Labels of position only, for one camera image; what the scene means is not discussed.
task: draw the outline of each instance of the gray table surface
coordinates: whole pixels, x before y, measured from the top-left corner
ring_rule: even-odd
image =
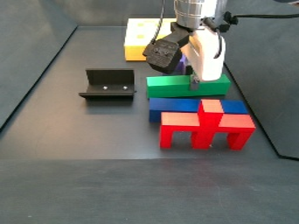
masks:
[[[276,157],[260,128],[243,151],[223,135],[191,150],[184,134],[159,149],[145,99],[157,73],[124,61],[124,35],[76,30],[0,134],[1,223],[297,223],[299,164]],[[132,104],[78,97],[86,67],[134,69]],[[227,98],[240,99],[235,87]]]
[[[159,73],[144,62],[125,62],[125,27],[80,27],[53,61],[12,121],[0,134],[1,158],[200,158],[265,157],[272,148],[260,129],[244,150],[228,149],[216,135],[208,151],[191,149],[189,133],[173,136],[172,149],[159,148],[159,124],[148,122],[145,77]],[[85,68],[133,68],[134,99],[85,101]],[[227,99],[241,99],[232,87]]]

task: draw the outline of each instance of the black bracket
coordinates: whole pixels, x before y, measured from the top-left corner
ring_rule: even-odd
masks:
[[[85,99],[133,98],[133,69],[86,69],[88,90],[78,93]]]
[[[149,43],[142,55],[151,68],[164,74],[171,74],[180,62],[183,53],[181,47],[189,42],[189,31],[171,23],[172,33],[164,38]]]

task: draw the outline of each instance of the yellow box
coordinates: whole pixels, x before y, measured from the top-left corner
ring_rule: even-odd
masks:
[[[175,18],[164,18],[157,38],[171,34],[171,22]],[[159,18],[129,18],[125,28],[125,60],[145,60],[142,51],[155,36]]]

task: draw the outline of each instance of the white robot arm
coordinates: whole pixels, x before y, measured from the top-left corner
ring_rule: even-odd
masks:
[[[196,81],[213,81],[220,77],[225,42],[217,27],[225,5],[227,0],[173,0],[172,34],[151,43],[144,51],[155,70],[169,73],[183,52]]]
[[[175,0],[176,23],[192,29],[189,43],[181,52],[191,62],[199,81],[213,81],[220,77],[225,53],[225,42],[205,24],[209,18],[217,26],[223,21],[227,0]]]

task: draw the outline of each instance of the block structure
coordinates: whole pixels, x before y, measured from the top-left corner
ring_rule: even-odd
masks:
[[[200,101],[195,99],[149,98],[149,123],[161,121],[163,112],[196,112]]]
[[[200,99],[149,98],[149,123],[161,122],[163,112],[197,113]],[[220,100],[224,114],[245,115],[248,113],[243,101]]]
[[[207,150],[217,132],[228,133],[228,147],[241,150],[256,126],[249,115],[224,114],[220,100],[201,100],[197,113],[163,112],[160,127],[160,148],[172,145],[175,131],[191,132],[191,147]]]
[[[125,60],[145,61],[142,51],[155,36],[159,18],[129,18],[125,28]],[[171,22],[175,18],[164,18],[161,29],[159,31],[157,39],[163,38],[171,31]]]
[[[146,77],[146,97],[225,95],[229,91],[229,79],[225,74],[217,80],[199,82],[197,90],[189,90],[189,78],[189,75]]]

